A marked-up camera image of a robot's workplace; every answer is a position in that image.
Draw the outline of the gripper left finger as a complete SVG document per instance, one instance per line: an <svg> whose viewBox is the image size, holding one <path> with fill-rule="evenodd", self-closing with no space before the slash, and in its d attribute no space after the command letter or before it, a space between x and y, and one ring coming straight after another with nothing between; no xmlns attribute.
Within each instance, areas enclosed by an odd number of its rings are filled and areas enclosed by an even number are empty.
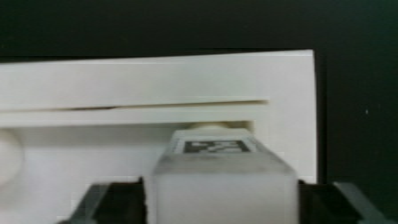
<svg viewBox="0 0 398 224"><path fill-rule="evenodd" d="M148 224L144 179L93 184L73 214L57 224Z"/></svg>

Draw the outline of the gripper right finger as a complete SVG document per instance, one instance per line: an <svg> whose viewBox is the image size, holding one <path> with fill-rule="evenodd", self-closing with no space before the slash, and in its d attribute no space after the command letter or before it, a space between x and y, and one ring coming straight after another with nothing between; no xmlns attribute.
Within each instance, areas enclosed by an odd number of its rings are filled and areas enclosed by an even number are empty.
<svg viewBox="0 0 398 224"><path fill-rule="evenodd" d="M299 224L391 224L391 219L354 183L299 181Z"/></svg>

